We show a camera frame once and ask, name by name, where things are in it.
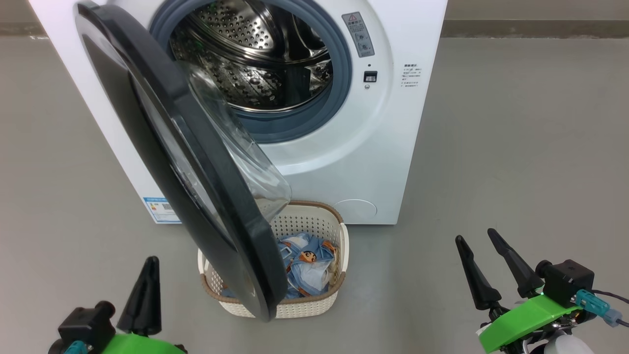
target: stainless steel drum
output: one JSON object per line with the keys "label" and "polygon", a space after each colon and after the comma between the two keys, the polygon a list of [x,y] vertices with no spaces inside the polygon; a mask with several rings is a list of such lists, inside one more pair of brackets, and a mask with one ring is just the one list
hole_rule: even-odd
{"label": "stainless steel drum", "polygon": [[297,108],[332,80],[330,56],[304,21],[257,0],[219,0],[194,10],[174,30],[178,60],[215,80],[230,105],[247,111]]}

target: baseboard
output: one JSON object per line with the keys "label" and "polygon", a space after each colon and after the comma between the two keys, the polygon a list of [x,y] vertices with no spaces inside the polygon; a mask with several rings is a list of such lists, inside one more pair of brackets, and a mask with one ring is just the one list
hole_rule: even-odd
{"label": "baseboard", "polygon": [[[0,37],[46,36],[39,22],[0,22]],[[445,20],[442,38],[629,38],[629,20]]]}
{"label": "baseboard", "polygon": [[45,35],[46,31],[39,22],[0,22],[0,37],[44,37]]}

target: concrete floor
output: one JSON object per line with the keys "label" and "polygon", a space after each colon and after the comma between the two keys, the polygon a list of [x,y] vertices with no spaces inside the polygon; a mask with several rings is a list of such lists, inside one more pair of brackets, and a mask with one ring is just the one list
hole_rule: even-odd
{"label": "concrete floor", "polygon": [[[482,353],[463,234],[503,304],[515,281],[485,234],[533,267],[572,258],[629,295],[629,42],[442,40],[399,224],[351,227],[331,311],[262,324],[201,288],[181,226],[155,225],[49,42],[0,40],[0,343],[45,353],[76,306],[119,308],[161,259],[164,330],[190,353]],[[612,302],[619,310],[627,310]],[[576,334],[626,351],[624,328]]]}

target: blue garment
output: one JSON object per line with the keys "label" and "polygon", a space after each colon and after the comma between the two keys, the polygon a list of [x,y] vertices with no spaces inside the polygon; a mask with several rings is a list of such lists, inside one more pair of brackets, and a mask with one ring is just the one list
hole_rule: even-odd
{"label": "blue garment", "polygon": [[[277,246],[288,278],[286,299],[317,296],[328,291],[332,277],[328,268],[336,253],[331,242],[300,232],[278,240]],[[234,297],[228,288],[221,294]]]}

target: cable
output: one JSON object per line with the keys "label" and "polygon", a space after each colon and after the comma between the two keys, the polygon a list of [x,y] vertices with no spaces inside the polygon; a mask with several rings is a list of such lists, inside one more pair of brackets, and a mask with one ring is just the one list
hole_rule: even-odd
{"label": "cable", "polygon": [[629,299],[627,299],[626,297],[622,297],[622,296],[620,296],[620,295],[616,295],[616,294],[611,293],[611,292],[607,292],[607,291],[600,291],[600,290],[592,290],[592,292],[593,292],[594,294],[600,294],[600,295],[605,295],[605,296],[611,296],[611,297],[614,297],[614,298],[616,298],[616,299],[618,299],[618,300],[624,301],[624,302],[626,302],[627,304],[629,304]]}

